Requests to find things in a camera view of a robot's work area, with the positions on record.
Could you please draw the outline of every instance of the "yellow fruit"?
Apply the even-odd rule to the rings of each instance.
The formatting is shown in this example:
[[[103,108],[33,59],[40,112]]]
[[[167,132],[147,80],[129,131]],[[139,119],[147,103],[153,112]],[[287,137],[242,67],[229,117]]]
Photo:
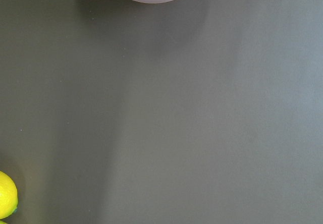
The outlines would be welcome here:
[[[0,171],[0,219],[11,215],[17,209],[17,204],[18,193],[15,183]]]

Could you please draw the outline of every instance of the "gray table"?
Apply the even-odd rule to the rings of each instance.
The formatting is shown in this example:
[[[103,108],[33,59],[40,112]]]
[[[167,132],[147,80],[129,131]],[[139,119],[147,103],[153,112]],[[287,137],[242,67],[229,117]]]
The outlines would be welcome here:
[[[321,224],[323,0],[0,0],[9,224]]]

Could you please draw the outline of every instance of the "yellow object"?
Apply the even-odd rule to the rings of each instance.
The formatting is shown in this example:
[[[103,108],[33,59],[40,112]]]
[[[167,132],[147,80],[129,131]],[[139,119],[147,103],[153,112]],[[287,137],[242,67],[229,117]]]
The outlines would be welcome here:
[[[0,171],[0,219],[11,215],[17,209],[17,204],[18,193],[15,183]]]

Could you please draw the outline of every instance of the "gray background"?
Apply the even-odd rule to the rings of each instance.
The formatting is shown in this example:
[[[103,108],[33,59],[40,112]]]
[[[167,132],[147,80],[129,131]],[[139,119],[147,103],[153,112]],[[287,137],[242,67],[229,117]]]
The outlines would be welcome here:
[[[321,224],[323,0],[0,0],[9,224]]]

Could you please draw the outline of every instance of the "gray surface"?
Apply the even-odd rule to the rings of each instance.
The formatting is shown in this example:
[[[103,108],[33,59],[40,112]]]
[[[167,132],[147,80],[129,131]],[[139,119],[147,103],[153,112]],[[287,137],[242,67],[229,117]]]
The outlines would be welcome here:
[[[323,0],[0,0],[9,224],[321,224]]]

